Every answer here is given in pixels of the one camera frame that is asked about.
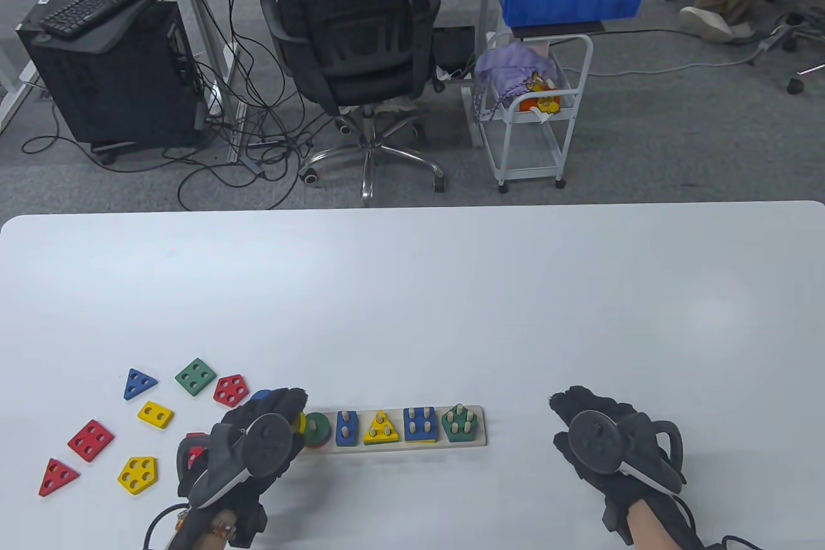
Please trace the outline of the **person's right hand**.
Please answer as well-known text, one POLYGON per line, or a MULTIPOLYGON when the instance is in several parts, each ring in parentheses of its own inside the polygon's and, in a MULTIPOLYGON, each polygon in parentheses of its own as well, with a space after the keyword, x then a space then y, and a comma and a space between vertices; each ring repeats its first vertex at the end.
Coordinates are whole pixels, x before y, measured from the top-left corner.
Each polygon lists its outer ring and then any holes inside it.
POLYGON ((680 499, 683 438, 671 421, 652 420, 630 404, 575 386, 549 399, 566 424, 554 446, 584 482, 601 492, 602 523, 628 546, 630 509, 642 502, 682 548, 698 548, 695 521, 680 499))

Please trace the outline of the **person's left hand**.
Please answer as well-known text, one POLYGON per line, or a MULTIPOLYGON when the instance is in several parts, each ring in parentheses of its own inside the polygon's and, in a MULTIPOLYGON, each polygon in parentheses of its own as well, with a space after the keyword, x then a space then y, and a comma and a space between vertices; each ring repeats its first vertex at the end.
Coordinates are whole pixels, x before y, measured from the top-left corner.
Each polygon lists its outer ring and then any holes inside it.
POLYGON ((306 446, 297 424, 307 404, 301 388, 260 391, 230 409, 209 435, 178 447, 178 496, 192 509, 236 509, 256 502, 306 446))

